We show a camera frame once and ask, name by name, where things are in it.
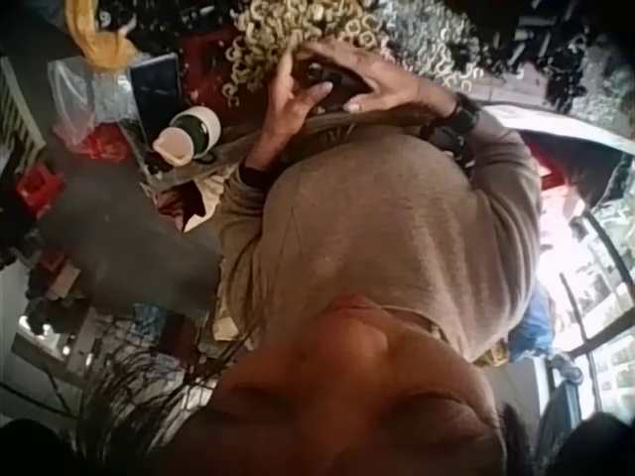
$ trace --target white curved part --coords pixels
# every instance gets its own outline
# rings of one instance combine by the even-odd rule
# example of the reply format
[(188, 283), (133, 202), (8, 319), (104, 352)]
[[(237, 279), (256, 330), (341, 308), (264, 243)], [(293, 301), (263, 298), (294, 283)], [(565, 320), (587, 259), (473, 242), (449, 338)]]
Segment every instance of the white curved part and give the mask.
[(178, 118), (183, 116), (194, 116), (199, 119), (207, 128), (207, 136), (209, 138), (205, 149), (200, 153), (193, 156), (195, 159), (207, 154), (209, 149), (216, 145), (218, 139), (220, 138), (220, 120), (214, 111), (204, 106), (194, 106), (190, 109), (187, 109), (183, 112), (177, 114), (174, 119), (171, 121), (173, 124)]
[(186, 166), (194, 154), (194, 143), (191, 137), (178, 127), (168, 127), (161, 131), (152, 148), (164, 161), (174, 167)]
[(569, 116), (507, 104), (485, 106), (483, 109), (510, 129), (583, 139), (635, 155), (635, 142), (632, 140)]

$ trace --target pile of black parts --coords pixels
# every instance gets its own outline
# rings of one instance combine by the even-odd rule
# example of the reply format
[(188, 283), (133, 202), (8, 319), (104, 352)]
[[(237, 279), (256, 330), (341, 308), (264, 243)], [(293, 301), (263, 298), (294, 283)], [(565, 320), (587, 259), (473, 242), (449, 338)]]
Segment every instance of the pile of black parts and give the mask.
[(475, 62), (500, 76), (516, 73), (532, 63), (549, 80), (547, 99), (560, 112), (572, 109), (586, 94), (580, 84), (586, 49), (597, 29), (585, 18), (578, 0), (445, 0), (473, 24), (470, 36), (478, 41), (448, 45), (456, 66)]
[(99, 0), (96, 21), (115, 32), (134, 18), (128, 38), (141, 52), (158, 56), (177, 52), (183, 37), (231, 24), (229, 12), (243, 8), (241, 0)]

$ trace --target hand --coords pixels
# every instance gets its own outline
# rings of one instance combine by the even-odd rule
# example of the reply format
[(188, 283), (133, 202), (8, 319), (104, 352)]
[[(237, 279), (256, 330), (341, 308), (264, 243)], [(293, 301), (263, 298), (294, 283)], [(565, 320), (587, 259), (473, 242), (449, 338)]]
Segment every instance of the hand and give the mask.
[(333, 88), (323, 82), (302, 89), (291, 76), (293, 56), (291, 50), (282, 55), (276, 73), (269, 84), (269, 104), (265, 123), (254, 149), (246, 160), (247, 167), (267, 170), (305, 124), (311, 110)]
[(344, 109), (348, 112), (369, 112), (392, 109), (403, 104), (422, 104), (442, 117), (456, 107), (456, 97), (449, 90), (423, 77), (405, 71), (379, 55), (342, 42), (309, 43), (309, 53), (351, 69), (366, 81), (372, 92), (351, 98)]

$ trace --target yellow plastic bag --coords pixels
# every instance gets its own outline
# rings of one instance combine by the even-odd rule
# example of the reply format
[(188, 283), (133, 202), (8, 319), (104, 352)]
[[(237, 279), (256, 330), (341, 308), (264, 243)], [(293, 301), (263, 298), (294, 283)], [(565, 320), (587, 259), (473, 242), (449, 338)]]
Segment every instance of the yellow plastic bag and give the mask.
[(134, 20), (118, 32), (100, 32), (95, 27), (97, 0), (65, 0), (64, 13), (70, 35), (86, 60), (99, 69), (122, 69), (137, 54), (126, 35)]

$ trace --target brown long-sleeved shirt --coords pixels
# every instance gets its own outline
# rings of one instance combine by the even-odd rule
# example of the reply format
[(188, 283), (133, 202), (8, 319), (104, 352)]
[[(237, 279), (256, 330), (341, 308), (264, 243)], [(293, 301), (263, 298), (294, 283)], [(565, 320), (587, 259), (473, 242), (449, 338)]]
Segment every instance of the brown long-sleeved shirt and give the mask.
[(269, 192), (239, 173), (213, 216), (229, 312), (257, 338), (293, 333), (362, 294), (472, 361), (518, 323), (539, 255), (540, 178), (520, 136), (481, 112), (472, 180), (398, 129), (368, 129), (287, 169)]

